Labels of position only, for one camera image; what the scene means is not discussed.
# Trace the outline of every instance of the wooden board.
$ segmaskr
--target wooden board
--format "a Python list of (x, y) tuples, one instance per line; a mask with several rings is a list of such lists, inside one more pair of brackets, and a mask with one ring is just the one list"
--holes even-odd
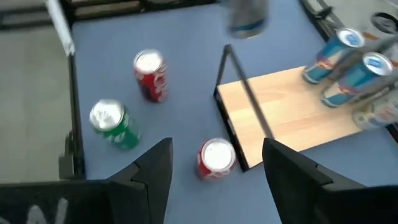
[[(276, 140), (302, 151), (360, 132), (353, 123), (353, 105), (328, 108), (320, 101), (331, 82), (310, 85), (302, 80), (303, 67), (250, 78), (249, 84), (260, 103)], [(240, 81), (218, 86), (231, 125), (249, 168), (262, 162), (265, 137)]]

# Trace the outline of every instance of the blue table surface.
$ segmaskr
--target blue table surface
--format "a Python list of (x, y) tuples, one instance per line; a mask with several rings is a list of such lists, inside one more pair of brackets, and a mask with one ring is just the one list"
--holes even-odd
[[(311, 63), (325, 44), (298, 1), (271, 1), (267, 29), (249, 40), (231, 38), (218, 5), (198, 6), (100, 21), (73, 28), (89, 179), (105, 179), (163, 138), (174, 140), (174, 173), (165, 223), (280, 223), (262, 166), (240, 168), (217, 183), (194, 174), (196, 153), (209, 138), (227, 138), (212, 93), (223, 46), (232, 44), (250, 77)], [(167, 61), (169, 97), (143, 99), (132, 71), (142, 49)], [(236, 80), (227, 65), (225, 82)], [(140, 145), (119, 151), (88, 121), (101, 98), (124, 103), (138, 120)], [(398, 147), (385, 129), (363, 132), (311, 148), (305, 155), (362, 184), (398, 184)]]

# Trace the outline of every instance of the red soda can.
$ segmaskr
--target red soda can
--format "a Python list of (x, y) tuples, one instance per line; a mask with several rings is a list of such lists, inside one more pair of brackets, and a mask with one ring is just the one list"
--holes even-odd
[(162, 102), (167, 96), (166, 64), (157, 50), (139, 52), (134, 59), (134, 74), (141, 93), (149, 101)]
[(231, 143), (222, 138), (210, 139), (197, 154), (199, 177), (202, 180), (218, 180), (231, 172), (235, 160)]

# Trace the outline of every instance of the metal rod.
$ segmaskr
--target metal rod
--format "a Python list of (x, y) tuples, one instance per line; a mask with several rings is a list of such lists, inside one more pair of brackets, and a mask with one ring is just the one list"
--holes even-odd
[(245, 92), (249, 97), (250, 104), (254, 109), (254, 112), (257, 116), (257, 119), (260, 122), (260, 126), (261, 126), (264, 134), (266, 135), (267, 138), (273, 139), (274, 135), (268, 125), (268, 122), (267, 122), (265, 116), (263, 115), (263, 113), (261, 111), (261, 107), (259, 106), (257, 98), (254, 96), (254, 93), (248, 83), (248, 78), (246, 77), (245, 73), (243, 72), (243, 70), (240, 66), (239, 60), (235, 56), (235, 52), (230, 44), (225, 45), (225, 47), (224, 47), (223, 58), (221, 59), (221, 65), (220, 65), (218, 78), (217, 78), (217, 81), (218, 81), (217, 84), (219, 84), (219, 81), (221, 81), (221, 77), (223, 75), (223, 71), (224, 71), (224, 67), (225, 67), (225, 59), (228, 56), (228, 54), (231, 56), (232, 64), (234, 65), (236, 71), (238, 72), (238, 77), (242, 81)]

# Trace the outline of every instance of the sprite can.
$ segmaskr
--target sprite can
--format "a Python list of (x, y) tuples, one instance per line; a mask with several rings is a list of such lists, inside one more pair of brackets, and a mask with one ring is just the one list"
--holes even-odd
[(139, 143), (136, 122), (116, 100), (99, 100), (90, 111), (90, 123), (98, 134), (119, 149), (132, 149)]

